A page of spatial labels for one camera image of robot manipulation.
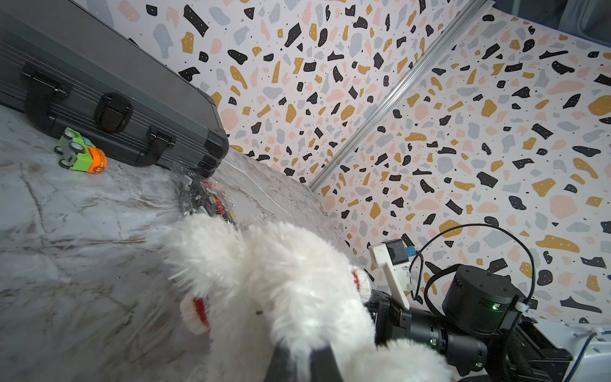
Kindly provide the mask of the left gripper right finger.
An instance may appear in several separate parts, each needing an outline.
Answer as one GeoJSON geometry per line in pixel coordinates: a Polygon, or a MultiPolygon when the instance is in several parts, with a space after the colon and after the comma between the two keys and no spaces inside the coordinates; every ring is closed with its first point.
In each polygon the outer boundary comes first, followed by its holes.
{"type": "Polygon", "coordinates": [[[337,366],[333,349],[327,346],[315,350],[310,355],[311,382],[342,382],[342,376],[337,366]]]}

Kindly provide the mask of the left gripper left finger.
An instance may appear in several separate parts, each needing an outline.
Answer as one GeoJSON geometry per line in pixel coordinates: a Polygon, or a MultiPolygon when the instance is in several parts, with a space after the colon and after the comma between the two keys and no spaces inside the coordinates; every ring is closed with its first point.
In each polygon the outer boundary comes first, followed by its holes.
{"type": "Polygon", "coordinates": [[[264,382],[295,382],[296,369],[291,361],[290,353],[281,345],[277,345],[272,354],[264,382]]]}

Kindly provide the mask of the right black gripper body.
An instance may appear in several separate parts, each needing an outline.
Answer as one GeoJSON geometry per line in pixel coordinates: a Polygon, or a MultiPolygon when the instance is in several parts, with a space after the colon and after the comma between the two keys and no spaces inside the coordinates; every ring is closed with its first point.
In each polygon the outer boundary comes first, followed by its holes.
{"type": "Polygon", "coordinates": [[[383,291],[372,292],[365,306],[376,329],[377,345],[410,339],[428,345],[446,358],[462,377],[486,366],[488,348],[482,340],[424,310],[409,310],[383,291]]]}

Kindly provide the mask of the white teddy bear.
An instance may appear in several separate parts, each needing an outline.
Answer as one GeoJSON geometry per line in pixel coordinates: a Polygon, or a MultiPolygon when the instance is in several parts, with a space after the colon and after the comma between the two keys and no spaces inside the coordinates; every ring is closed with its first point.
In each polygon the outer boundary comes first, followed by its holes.
{"type": "Polygon", "coordinates": [[[239,230],[189,216],[170,235],[177,283],[208,300],[208,381],[263,381],[274,349],[310,381],[310,355],[330,346],[343,381],[449,381],[443,356],[412,340],[375,343],[375,326],[348,258],[286,222],[239,230]]]}

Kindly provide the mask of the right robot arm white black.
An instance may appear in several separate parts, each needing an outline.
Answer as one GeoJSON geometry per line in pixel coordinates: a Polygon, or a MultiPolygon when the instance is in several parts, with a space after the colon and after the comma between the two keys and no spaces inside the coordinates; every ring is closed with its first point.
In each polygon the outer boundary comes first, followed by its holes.
{"type": "Polygon", "coordinates": [[[404,306],[373,291],[366,307],[376,343],[409,339],[443,356],[463,381],[608,381],[610,330],[539,322],[524,314],[526,298],[506,278],[456,264],[429,279],[452,282],[437,310],[404,306]]]}

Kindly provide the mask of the bag of toy bricks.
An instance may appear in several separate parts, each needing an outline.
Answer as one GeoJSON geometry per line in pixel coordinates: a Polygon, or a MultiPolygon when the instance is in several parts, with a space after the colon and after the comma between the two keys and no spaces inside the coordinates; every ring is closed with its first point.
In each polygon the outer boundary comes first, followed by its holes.
{"type": "Polygon", "coordinates": [[[180,220],[194,214],[220,216],[227,223],[238,228],[233,211],[235,203],[220,183],[203,178],[183,166],[175,166],[173,173],[178,180],[180,220]]]}

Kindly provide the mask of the small green orange toy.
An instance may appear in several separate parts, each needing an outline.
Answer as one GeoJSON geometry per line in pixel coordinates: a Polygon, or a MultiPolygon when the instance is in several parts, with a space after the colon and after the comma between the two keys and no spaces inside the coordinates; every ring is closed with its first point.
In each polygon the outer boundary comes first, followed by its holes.
{"type": "Polygon", "coordinates": [[[58,165],[71,171],[99,174],[106,170],[108,159],[88,138],[66,127],[53,151],[58,165]]]}

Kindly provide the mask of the dark grey hard case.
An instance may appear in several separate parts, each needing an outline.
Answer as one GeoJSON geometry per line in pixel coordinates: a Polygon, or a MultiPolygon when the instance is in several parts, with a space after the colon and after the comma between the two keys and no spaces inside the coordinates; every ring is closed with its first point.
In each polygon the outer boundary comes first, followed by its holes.
{"type": "Polygon", "coordinates": [[[229,142],[213,98],[71,1],[1,4],[1,102],[40,132],[71,128],[135,167],[210,177],[229,142]]]}

